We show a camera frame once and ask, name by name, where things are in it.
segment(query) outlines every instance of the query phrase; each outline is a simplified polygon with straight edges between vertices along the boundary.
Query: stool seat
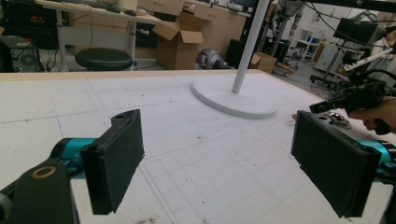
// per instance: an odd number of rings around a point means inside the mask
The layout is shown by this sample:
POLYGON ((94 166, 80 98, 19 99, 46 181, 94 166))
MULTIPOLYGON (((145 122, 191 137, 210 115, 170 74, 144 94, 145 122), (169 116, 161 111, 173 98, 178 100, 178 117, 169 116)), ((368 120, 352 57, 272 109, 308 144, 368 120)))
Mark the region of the stool seat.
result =
POLYGON ((122 71, 134 64, 130 54, 118 49, 83 49, 75 58, 79 65, 90 71, 122 71))

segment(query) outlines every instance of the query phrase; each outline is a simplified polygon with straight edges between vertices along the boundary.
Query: round black cushion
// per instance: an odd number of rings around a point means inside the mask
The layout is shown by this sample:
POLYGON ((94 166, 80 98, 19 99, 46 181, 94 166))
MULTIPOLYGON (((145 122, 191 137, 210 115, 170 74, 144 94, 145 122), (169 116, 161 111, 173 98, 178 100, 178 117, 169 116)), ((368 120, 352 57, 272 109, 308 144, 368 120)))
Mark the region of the round black cushion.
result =
POLYGON ((83 49, 76 54, 76 62, 91 71, 122 71, 134 61, 127 52, 117 49, 83 49))

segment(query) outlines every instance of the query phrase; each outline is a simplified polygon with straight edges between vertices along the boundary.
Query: computer monitor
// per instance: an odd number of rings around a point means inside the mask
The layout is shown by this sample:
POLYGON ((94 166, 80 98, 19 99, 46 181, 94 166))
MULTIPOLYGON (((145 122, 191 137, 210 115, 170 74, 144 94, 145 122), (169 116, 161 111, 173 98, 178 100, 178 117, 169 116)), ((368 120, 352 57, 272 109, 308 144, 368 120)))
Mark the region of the computer monitor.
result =
POLYGON ((237 5, 243 6, 244 8, 256 6, 258 0, 233 0, 237 5))
POLYGON ((352 19, 343 18, 340 20, 333 36, 345 41, 367 44, 376 27, 377 24, 374 22, 353 21, 352 19))

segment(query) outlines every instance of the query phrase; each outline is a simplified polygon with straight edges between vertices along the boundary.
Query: white stand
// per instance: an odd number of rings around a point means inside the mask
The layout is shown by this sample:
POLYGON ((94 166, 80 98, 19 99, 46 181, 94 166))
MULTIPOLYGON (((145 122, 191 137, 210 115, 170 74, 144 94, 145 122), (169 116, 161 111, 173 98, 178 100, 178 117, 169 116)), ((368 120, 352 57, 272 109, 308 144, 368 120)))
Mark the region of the white stand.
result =
POLYGON ((193 81, 192 92, 205 104, 221 112, 248 119, 267 119, 276 113, 277 105, 254 80, 249 81, 243 93, 239 94, 268 4, 269 0, 260 0, 258 4, 232 91, 230 76, 203 77, 193 81))

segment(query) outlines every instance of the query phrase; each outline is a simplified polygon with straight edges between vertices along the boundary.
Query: computer mouse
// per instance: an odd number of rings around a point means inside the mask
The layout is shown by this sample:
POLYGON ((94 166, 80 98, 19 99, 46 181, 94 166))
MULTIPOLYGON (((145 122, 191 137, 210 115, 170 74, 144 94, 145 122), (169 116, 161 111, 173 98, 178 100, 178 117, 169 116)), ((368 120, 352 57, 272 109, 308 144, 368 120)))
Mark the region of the computer mouse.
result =
POLYGON ((110 11, 110 12, 114 12, 114 13, 120 13, 121 12, 121 9, 119 7, 117 7, 117 6, 107 7, 106 10, 110 11))
POLYGON ((136 16, 136 12, 134 10, 131 9, 125 9, 124 13, 130 16, 136 16))

